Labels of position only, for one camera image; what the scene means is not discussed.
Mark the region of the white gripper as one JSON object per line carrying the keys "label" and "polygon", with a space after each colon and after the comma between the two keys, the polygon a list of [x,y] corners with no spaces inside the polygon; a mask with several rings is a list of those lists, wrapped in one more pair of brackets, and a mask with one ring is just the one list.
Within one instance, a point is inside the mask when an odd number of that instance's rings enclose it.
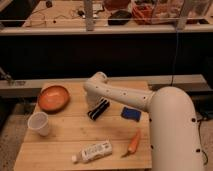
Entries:
{"label": "white gripper", "polygon": [[88,108],[92,109],[87,113],[92,120],[96,120],[110,106],[109,101],[102,99],[101,96],[95,93],[87,93],[86,102]]}

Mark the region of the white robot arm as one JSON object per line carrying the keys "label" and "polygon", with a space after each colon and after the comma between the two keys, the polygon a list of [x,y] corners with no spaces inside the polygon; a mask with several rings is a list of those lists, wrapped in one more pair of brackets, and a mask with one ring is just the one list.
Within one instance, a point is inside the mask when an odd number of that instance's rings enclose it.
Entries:
{"label": "white robot arm", "polygon": [[103,72],[96,72],[83,87],[90,107],[105,97],[149,113],[152,171],[205,171],[196,111],[185,91],[113,86]]}

